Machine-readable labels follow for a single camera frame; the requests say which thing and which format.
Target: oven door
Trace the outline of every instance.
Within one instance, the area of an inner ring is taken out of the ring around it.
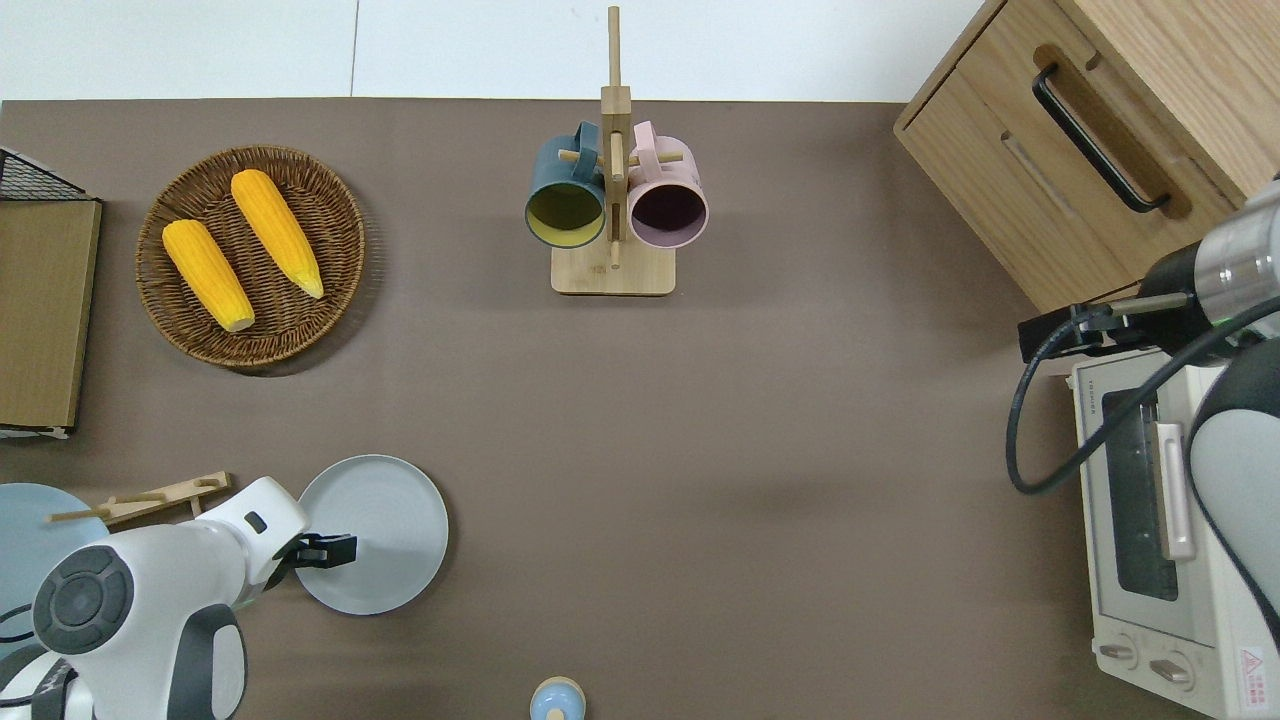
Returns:
[[[1082,368],[1082,437],[1115,415],[1167,356],[1144,352]],[[1175,375],[1083,468],[1098,615],[1215,647],[1208,528],[1187,484],[1181,442],[1204,370]]]

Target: corn cob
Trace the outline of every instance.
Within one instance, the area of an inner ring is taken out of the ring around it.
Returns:
[[[227,332],[253,324],[253,307],[223,251],[198,220],[174,220],[161,233],[164,250],[182,279]]]
[[[311,297],[323,297],[316,256],[271,178],[262,170],[241,170],[232,177],[232,197],[284,277]]]

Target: black metal basket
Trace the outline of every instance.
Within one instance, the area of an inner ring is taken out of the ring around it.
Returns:
[[[0,200],[96,200],[20,155],[0,147]]]

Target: plate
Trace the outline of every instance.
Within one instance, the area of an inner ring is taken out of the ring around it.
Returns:
[[[232,176],[256,168],[275,181],[320,265],[325,295],[314,299],[275,265],[232,197]],[[164,250],[173,220],[200,220],[239,279],[253,324],[224,331],[196,300]],[[187,355],[234,369],[265,368],[306,350],[347,311],[365,266],[365,220],[333,170],[289,147],[252,145],[206,158],[156,197],[138,234],[136,279],[147,315]]]
[[[99,518],[46,523],[55,512],[88,510],[88,505],[58,488],[33,483],[0,484],[0,615],[28,605],[45,577],[74,550],[106,537]],[[0,637],[29,633],[31,614],[23,612],[0,624]],[[35,638],[0,643],[0,657]]]
[[[356,561],[300,568],[307,592],[349,615],[376,615],[419,596],[444,561],[449,516],[431,479],[389,455],[342,460],[311,480],[298,498],[307,532],[356,536]]]

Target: oven window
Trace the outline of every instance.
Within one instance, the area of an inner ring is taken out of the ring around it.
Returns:
[[[1102,396],[1106,420],[1133,389]],[[1143,402],[1137,413],[1107,438],[1107,477],[1111,483],[1111,525],[1115,528],[1116,571],[1120,587],[1153,597],[1178,600],[1178,568],[1160,550],[1160,514],[1156,506],[1156,402]]]

